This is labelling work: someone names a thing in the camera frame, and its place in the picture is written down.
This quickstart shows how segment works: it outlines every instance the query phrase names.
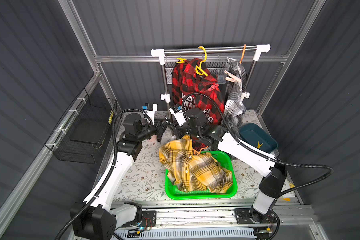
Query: black and red checkered shirt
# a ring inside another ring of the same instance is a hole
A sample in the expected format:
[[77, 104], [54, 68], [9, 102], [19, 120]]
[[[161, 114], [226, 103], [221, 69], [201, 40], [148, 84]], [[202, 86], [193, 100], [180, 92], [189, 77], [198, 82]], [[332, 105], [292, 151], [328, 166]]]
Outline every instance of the black and red checkered shirt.
[[[202, 69], [208, 74], [206, 77], [201, 77], [196, 73], [195, 67], [200, 64], [201, 59], [194, 58], [191, 61], [185, 60], [185, 63], [178, 63], [175, 65], [172, 74], [172, 97], [173, 104], [183, 103], [183, 98], [190, 93], [203, 93], [209, 96], [217, 103], [222, 113], [224, 113], [224, 99], [219, 87], [212, 91], [208, 89], [217, 84], [217, 78], [211, 74], [202, 63]], [[193, 95], [185, 100], [184, 107], [200, 108], [204, 111], [206, 118], [212, 124], [220, 124], [221, 116], [212, 104], [212, 102], [204, 96]]]

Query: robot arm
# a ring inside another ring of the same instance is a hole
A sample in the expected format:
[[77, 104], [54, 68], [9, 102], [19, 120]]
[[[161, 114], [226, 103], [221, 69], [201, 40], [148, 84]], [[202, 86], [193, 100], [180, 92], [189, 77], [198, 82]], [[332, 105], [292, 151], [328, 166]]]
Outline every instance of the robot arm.
[[[154, 115], [157, 109], [156, 104], [146, 104], [143, 106], [145, 113]], [[72, 222], [73, 230], [76, 236], [84, 237], [91, 240], [109, 240], [115, 229], [121, 225], [132, 222], [139, 223], [142, 220], [142, 208], [140, 204], [127, 202], [119, 208], [110, 209], [113, 197], [120, 186], [127, 170], [136, 160], [142, 149], [142, 141], [151, 138], [153, 135], [160, 135], [168, 126], [167, 122], [161, 120], [156, 124], [143, 125], [142, 118], [137, 113], [127, 115], [123, 123], [125, 127], [124, 137], [117, 142], [117, 161], [115, 165], [107, 167], [105, 173], [109, 172], [112, 167], [113, 171], [110, 176], [103, 174], [95, 188], [84, 199], [83, 203], [75, 203], [71, 207], [71, 217], [81, 211], [85, 203], [89, 202], [93, 197], [96, 199], [91, 203], [88, 210], [81, 214]]]
[[240, 161], [245, 162], [249, 166], [253, 167], [256, 171], [258, 171], [263, 177], [266, 177], [271, 172], [271, 169], [275, 165], [274, 162], [271, 162], [264, 157], [261, 157], [255, 152], [260, 152], [261, 154], [265, 155], [269, 158], [275, 157], [272, 154], [260, 151], [259, 149], [249, 145], [248, 143], [241, 141], [244, 145], [251, 148], [253, 152], [246, 151], [240, 146], [235, 139], [229, 133], [225, 133], [222, 137], [222, 141], [219, 142], [217, 149], [229, 153], [232, 156], [237, 157]]

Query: black mounting plate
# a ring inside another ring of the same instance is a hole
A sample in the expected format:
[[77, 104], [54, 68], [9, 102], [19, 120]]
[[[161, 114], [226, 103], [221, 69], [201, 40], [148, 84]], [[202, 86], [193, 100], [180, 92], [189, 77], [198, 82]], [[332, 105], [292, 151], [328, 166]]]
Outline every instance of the black mounting plate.
[[[141, 223], [139, 224], [139, 227], [140, 226], [145, 227], [146, 224], [148, 227], [154, 227], [156, 225], [156, 211], [143, 211], [142, 213], [143, 213], [142, 220], [141, 220]], [[137, 227], [137, 226], [136, 226], [136, 223], [134, 223], [134, 222], [127, 222], [127, 223], [121, 225], [121, 227]]]
[[[235, 218], [236, 218], [236, 222], [237, 224], [255, 224], [255, 222], [253, 222], [251, 220], [251, 214], [249, 213], [249, 208], [245, 208], [245, 209], [235, 209]], [[263, 219], [263, 221], [261, 223], [277, 223], [277, 219], [275, 216], [271, 216], [270, 217]]]

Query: wire mesh basket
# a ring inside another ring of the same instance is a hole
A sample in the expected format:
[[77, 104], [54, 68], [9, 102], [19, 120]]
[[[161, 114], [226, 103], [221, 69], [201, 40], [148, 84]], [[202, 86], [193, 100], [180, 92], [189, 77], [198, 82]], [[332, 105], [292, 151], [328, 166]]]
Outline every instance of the wire mesh basket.
[[54, 144], [47, 146], [61, 161], [95, 164], [101, 161], [110, 140], [111, 112], [116, 112], [116, 100], [87, 95], [75, 110]]

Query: clothes rack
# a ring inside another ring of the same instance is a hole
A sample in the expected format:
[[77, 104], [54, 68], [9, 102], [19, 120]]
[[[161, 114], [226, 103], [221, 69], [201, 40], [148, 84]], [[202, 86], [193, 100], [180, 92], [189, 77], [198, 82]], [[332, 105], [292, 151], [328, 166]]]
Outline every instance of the clothes rack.
[[[205, 48], [206, 52], [208, 54], [214, 54], [214, 53], [241, 53], [243, 51], [244, 46], [233, 46], [233, 47], [215, 47], [215, 48]], [[255, 52], [253, 55], [253, 60], [251, 63], [251, 67], [248, 73], [245, 89], [252, 77], [254, 67], [256, 66], [257, 61], [260, 58], [261, 53], [267, 53], [271, 49], [271, 46], [269, 44], [259, 44], [254, 46], [246, 46], [245, 51], [247, 52]], [[161, 94], [161, 99], [164, 100], [167, 104], [167, 111], [168, 111], [168, 117], [173, 122], [173, 118], [170, 112], [171, 108], [171, 97], [168, 90], [168, 83], [167, 83], [167, 74], [165, 71], [165, 56], [184, 56], [184, 55], [199, 55], [203, 54], [204, 50], [200, 48], [184, 48], [184, 49], [171, 49], [171, 50], [165, 50], [165, 49], [152, 49], [151, 55], [152, 57], [158, 57], [159, 64], [161, 67], [161, 72], [163, 75], [163, 84], [164, 84], [164, 93]]]

